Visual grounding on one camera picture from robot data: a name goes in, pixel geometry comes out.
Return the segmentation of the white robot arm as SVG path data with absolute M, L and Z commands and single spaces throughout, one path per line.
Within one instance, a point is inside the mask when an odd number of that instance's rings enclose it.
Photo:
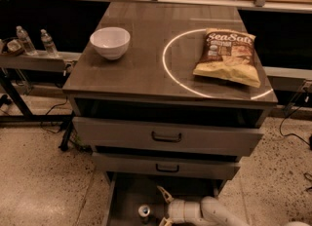
M 207 196 L 200 202 L 187 202 L 174 198 L 162 186 L 158 189 L 168 205 L 168 216 L 162 218 L 159 226 L 187 223 L 193 226 L 250 226 L 216 198 Z

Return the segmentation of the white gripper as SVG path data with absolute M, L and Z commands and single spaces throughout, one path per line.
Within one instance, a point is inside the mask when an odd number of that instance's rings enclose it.
M 169 204 L 169 218 L 163 217 L 159 226 L 172 226 L 173 223 L 188 223 L 190 221 L 189 215 L 191 203 L 180 199 L 174 199 L 173 196 L 162 186 L 158 186 L 158 190 L 161 192 L 165 202 Z

